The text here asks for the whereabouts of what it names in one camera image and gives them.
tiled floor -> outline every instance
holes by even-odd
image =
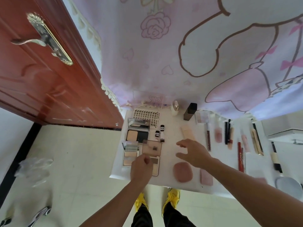
[[[13,214],[9,227],[27,226],[38,210],[52,205],[51,213],[36,226],[79,226],[128,183],[109,178],[119,138],[119,131],[42,127],[29,156],[54,160],[48,181],[33,189],[17,179],[0,210],[0,220]],[[161,207],[166,188],[148,185],[146,190],[154,226],[164,226]],[[259,226],[236,200],[214,195],[181,191],[178,210],[196,226]],[[131,225],[133,215],[134,210],[124,226]]]

plastic bag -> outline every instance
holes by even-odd
[[[53,163],[52,159],[28,158],[19,163],[15,177],[25,178],[32,187],[46,182],[49,176],[47,168]]]

hand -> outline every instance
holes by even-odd
[[[187,161],[194,167],[202,168],[213,159],[207,149],[197,141],[185,139],[176,143],[180,147],[187,148],[187,154],[176,153],[176,156]]]
[[[142,154],[131,164],[131,182],[144,189],[152,177],[153,163],[149,156]]]

red pencil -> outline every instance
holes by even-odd
[[[243,152],[241,148],[241,143],[238,142],[238,168],[239,171],[244,173],[244,166],[243,166]]]

yellow shoe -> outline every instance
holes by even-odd
[[[170,189],[170,191],[167,193],[167,199],[162,208],[162,217],[163,217],[165,206],[170,202],[172,207],[176,209],[179,200],[180,200],[180,190]]]
[[[138,212],[138,209],[141,207],[142,204],[146,206],[147,210],[149,209],[149,207],[147,206],[146,201],[144,199],[144,194],[140,193],[137,200],[134,202],[136,212]]]

